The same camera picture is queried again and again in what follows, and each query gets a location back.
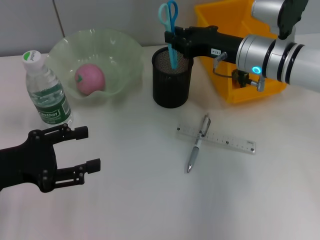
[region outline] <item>scissor handle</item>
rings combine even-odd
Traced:
[[[164,10],[165,12],[165,18],[166,20],[164,21],[162,18],[162,11]],[[169,6],[167,3],[163,3],[158,10],[158,18],[160,23],[162,23],[165,26],[165,30],[167,32],[171,32],[171,21],[170,21],[170,11],[169,11]]]
[[[172,17],[172,12],[171,12],[171,5],[172,4],[174,6],[173,17]],[[168,1],[168,7],[169,7],[169,15],[170,15],[171,32],[175,33],[175,22],[178,17],[178,13],[179,13],[178,4],[174,0],[170,0],[170,1]]]

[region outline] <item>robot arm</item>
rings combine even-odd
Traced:
[[[320,92],[320,49],[294,42],[295,24],[301,20],[308,0],[255,0],[251,15],[270,26],[277,39],[248,35],[240,38],[218,32],[217,26],[175,28],[165,32],[165,42],[186,58],[206,56],[236,64],[238,70],[260,76],[252,82],[264,90],[264,79]]]
[[[32,183],[41,192],[48,193],[53,189],[84,184],[85,173],[100,171],[100,159],[58,169],[53,145],[85,138],[88,138],[86,126],[71,130],[67,124],[63,124],[46,130],[31,131],[23,144],[0,150],[0,190]]]

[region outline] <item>white wall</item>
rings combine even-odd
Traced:
[[[0,0],[0,57],[30,49],[48,52],[62,37],[53,0]],[[141,45],[164,43],[157,12],[167,0],[55,0],[65,35],[90,28],[113,28]],[[176,25],[196,24],[194,5],[215,0],[176,0]],[[320,0],[309,0],[297,34],[320,33]]]

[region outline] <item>mesh pencil cup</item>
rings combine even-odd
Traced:
[[[153,99],[158,105],[174,109],[188,100],[193,65],[193,58],[184,58],[177,52],[177,68],[172,69],[168,47],[155,52],[152,57]]]

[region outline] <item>green glass bowl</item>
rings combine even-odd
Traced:
[[[113,29],[78,31],[58,42],[45,64],[60,79],[63,89],[81,100],[110,97],[121,92],[143,71],[143,48],[132,37]],[[83,64],[95,64],[104,73],[104,91],[84,95],[76,87],[75,73]]]

